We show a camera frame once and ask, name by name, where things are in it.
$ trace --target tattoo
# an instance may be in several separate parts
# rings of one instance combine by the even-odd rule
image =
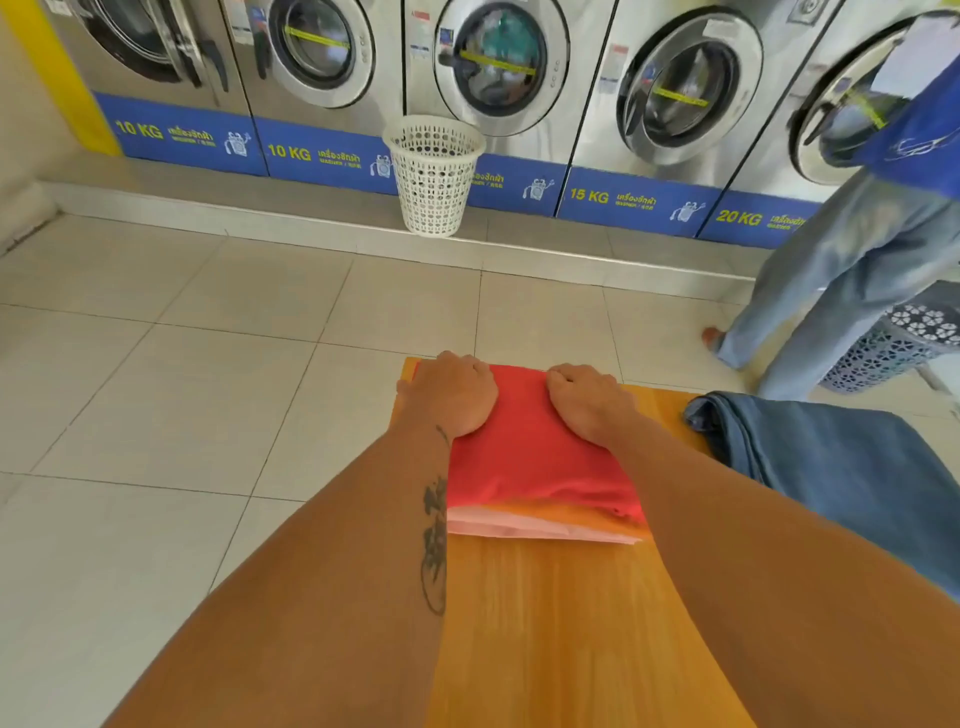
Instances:
[[[438,617],[446,612],[446,478],[438,477],[423,492],[423,510],[433,524],[423,531],[420,585],[426,605]]]
[[[441,436],[442,438],[444,438],[444,442],[446,443],[446,447],[447,447],[447,449],[449,449],[449,448],[450,448],[450,438],[448,438],[448,437],[446,436],[446,433],[444,432],[444,429],[443,429],[442,427],[440,427],[439,425],[435,425],[435,427],[437,428],[437,431],[440,433],[440,436]]]

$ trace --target yellow tape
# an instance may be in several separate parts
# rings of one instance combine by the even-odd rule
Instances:
[[[883,129],[883,127],[887,125],[886,120],[876,112],[876,109],[871,106],[870,101],[862,93],[855,89],[850,89],[847,92],[847,96],[866,114],[867,118],[874,123],[875,127]]]
[[[478,53],[471,53],[470,51],[461,51],[460,58],[473,61],[474,63],[483,63],[484,65],[491,65],[495,68],[502,68],[505,71],[525,73],[527,76],[537,75],[536,68],[531,68],[526,65],[515,65],[514,63],[507,63],[506,61],[498,61],[497,59],[490,58],[490,56],[481,56]]]
[[[670,91],[666,88],[654,88],[654,93],[656,93],[658,96],[664,96],[668,99],[679,101],[681,104],[690,104],[694,107],[709,106],[709,101],[706,101],[705,99],[695,99],[692,96],[687,96],[683,93],[677,93],[676,91]]]
[[[291,28],[289,25],[283,28],[288,35],[294,37],[301,37],[304,40],[309,40],[314,43],[322,43],[323,45],[332,45],[335,48],[347,48],[349,49],[350,44],[344,43],[342,40],[334,40],[331,37],[317,36],[313,33],[307,33],[306,31],[299,30],[298,28]]]
[[[26,0],[0,0],[0,10],[80,143],[91,152],[120,156],[120,145],[110,131],[107,119],[86,90],[40,4]]]

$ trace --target blue laundry basket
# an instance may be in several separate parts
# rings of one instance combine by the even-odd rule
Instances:
[[[938,281],[911,301],[888,310],[820,385],[854,394],[941,354],[956,352],[960,352],[960,285]]]

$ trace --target person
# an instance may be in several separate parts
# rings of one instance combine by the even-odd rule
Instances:
[[[960,260],[960,58],[858,151],[863,164],[767,258],[730,330],[703,341],[734,369],[817,290],[827,290],[756,393],[804,400],[885,310]]]
[[[563,364],[547,388],[633,481],[758,728],[955,724],[960,606],[945,593],[684,445],[612,376]],[[450,445],[486,421],[497,388],[486,364],[444,352],[398,390],[395,423],[200,604],[106,728],[422,726],[456,568]]]

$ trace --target light blue jeans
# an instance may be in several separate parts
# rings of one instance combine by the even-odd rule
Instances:
[[[804,400],[887,308],[909,301],[958,260],[960,202],[860,170],[767,258],[750,304],[715,353],[742,369],[826,286],[756,392]]]

